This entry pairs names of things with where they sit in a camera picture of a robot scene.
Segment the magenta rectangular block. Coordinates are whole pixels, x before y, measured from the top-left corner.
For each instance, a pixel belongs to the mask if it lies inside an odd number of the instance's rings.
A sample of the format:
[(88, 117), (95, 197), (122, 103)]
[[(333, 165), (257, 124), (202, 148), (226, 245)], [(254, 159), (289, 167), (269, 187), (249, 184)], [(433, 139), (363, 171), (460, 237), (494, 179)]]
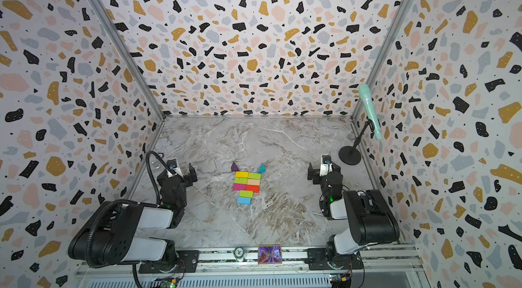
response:
[(234, 183), (233, 187), (232, 187), (232, 189), (235, 191), (246, 190), (246, 188), (247, 188), (246, 184), (238, 184), (238, 183)]

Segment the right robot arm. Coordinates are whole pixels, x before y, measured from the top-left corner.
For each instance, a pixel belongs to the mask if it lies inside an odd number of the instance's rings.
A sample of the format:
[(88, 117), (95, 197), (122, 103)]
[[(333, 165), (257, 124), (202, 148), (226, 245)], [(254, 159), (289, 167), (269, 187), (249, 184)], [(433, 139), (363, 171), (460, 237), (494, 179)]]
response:
[(398, 222), (379, 190), (348, 190), (341, 167), (323, 155), (319, 168), (311, 164), (307, 179), (320, 186), (319, 208), (329, 220), (346, 220), (347, 229), (329, 238), (326, 247), (308, 249), (310, 270), (345, 270), (357, 253), (378, 244), (399, 240)]

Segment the natural wood block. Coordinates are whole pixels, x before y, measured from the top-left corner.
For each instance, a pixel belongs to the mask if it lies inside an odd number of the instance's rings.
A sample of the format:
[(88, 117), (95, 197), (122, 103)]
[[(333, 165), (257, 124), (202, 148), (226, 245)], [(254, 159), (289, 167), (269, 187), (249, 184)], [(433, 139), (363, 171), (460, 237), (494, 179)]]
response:
[(250, 186), (260, 186), (260, 180), (259, 179), (248, 179), (247, 185)]

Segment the teal triangular block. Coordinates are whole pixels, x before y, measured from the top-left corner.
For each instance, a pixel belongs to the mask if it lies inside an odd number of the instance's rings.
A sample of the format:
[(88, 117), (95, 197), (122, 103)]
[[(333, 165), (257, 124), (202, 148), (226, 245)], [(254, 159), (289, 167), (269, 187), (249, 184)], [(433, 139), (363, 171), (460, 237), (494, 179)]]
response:
[(264, 174), (265, 172), (266, 172), (265, 164), (261, 164), (259, 169), (258, 169), (258, 173), (259, 174)]

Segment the light blue rectangular block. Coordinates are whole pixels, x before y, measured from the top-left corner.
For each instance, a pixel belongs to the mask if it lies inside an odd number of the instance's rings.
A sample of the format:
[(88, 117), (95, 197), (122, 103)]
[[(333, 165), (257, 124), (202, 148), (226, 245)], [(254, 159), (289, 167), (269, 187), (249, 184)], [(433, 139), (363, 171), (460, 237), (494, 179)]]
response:
[(237, 198), (238, 205), (251, 205), (251, 198), (241, 197)]

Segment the lime green block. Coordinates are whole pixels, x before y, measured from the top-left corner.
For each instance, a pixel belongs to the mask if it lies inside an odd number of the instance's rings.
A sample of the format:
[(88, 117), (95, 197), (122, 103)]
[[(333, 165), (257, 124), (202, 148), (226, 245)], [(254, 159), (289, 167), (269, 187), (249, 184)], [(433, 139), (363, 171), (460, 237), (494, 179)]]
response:
[(241, 190), (239, 192), (239, 196), (242, 197), (242, 198), (253, 198), (254, 197), (254, 192), (253, 191)]
[(248, 173), (248, 179), (261, 180), (261, 178), (262, 178), (262, 175), (259, 173), (253, 173), (253, 172)]
[(248, 179), (243, 178), (243, 177), (236, 177), (234, 180), (234, 184), (239, 184), (239, 185), (247, 185), (247, 182), (248, 182)]

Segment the purple triangular block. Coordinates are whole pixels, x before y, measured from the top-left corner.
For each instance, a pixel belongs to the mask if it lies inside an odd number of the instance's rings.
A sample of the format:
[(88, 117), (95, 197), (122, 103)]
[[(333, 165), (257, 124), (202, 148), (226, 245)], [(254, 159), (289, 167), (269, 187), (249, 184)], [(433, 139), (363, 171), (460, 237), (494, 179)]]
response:
[(232, 172), (239, 172), (239, 167), (238, 167), (238, 165), (236, 165), (235, 162), (232, 163), (231, 171), (232, 171)]

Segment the red rectangular block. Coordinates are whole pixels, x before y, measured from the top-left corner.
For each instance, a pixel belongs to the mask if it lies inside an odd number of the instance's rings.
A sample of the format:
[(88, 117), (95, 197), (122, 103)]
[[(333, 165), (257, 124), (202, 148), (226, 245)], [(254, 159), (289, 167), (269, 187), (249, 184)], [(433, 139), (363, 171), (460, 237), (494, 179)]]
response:
[(246, 191), (252, 191), (254, 193), (258, 193), (260, 191), (260, 187), (258, 185), (247, 185)]

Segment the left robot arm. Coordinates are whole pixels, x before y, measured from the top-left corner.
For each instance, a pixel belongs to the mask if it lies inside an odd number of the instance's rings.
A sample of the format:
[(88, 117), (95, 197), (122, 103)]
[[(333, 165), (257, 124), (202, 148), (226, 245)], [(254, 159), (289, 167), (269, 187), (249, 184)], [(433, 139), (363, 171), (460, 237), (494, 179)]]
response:
[(68, 256), (84, 261), (90, 268), (131, 265), (133, 272), (169, 273), (186, 270), (198, 253), (180, 253), (173, 240), (143, 238), (139, 230), (175, 229), (181, 223), (188, 204), (187, 188), (197, 182), (193, 166), (184, 174), (177, 160), (164, 161), (149, 151), (145, 165), (156, 201), (128, 199), (103, 202), (68, 247)]

